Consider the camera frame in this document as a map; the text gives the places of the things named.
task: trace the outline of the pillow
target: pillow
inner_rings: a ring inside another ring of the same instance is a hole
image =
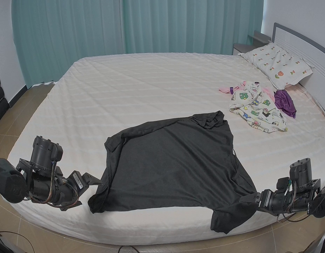
[[[287,53],[274,43],[239,55],[260,69],[279,90],[312,74],[312,68],[301,57]]]

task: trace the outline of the teal curtain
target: teal curtain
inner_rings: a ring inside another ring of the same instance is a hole
[[[27,87],[58,81],[87,56],[139,52],[232,54],[261,30],[263,0],[12,0]]]

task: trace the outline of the white label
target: white label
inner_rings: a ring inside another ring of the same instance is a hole
[[[79,187],[80,189],[82,189],[82,188],[83,188],[83,184],[82,184],[81,180],[78,178],[76,172],[74,172],[74,174],[73,174],[72,176],[75,178],[75,181],[76,181],[76,183],[78,184],[78,187]]]
[[[269,190],[269,192],[268,192],[268,196],[267,196],[267,201],[266,201],[266,207],[267,207],[268,204],[269,204],[270,195],[271,195],[271,191]]]

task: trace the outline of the curtain fold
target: curtain fold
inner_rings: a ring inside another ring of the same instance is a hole
[[[142,52],[232,54],[261,30],[263,0],[12,0],[27,87],[58,81],[87,56]]]

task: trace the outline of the fitted sheet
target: fitted sheet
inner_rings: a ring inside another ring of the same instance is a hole
[[[266,76],[240,56],[148,53],[82,58],[52,88],[15,143],[8,160],[30,159],[36,135],[58,142],[64,176],[73,170],[101,177],[106,167],[106,138],[147,121],[221,110],[234,135],[234,150],[259,192],[276,189],[289,165],[310,157],[313,178],[325,184],[325,117],[302,87],[288,88],[297,117],[287,117],[288,132],[267,134],[229,112],[231,95],[218,91],[243,80],[271,87]],[[27,220],[50,230],[93,242],[147,245],[225,236],[210,230],[212,210],[167,207],[92,214],[87,204],[61,212],[48,205],[21,202],[13,207]],[[228,235],[276,221],[256,212]]]

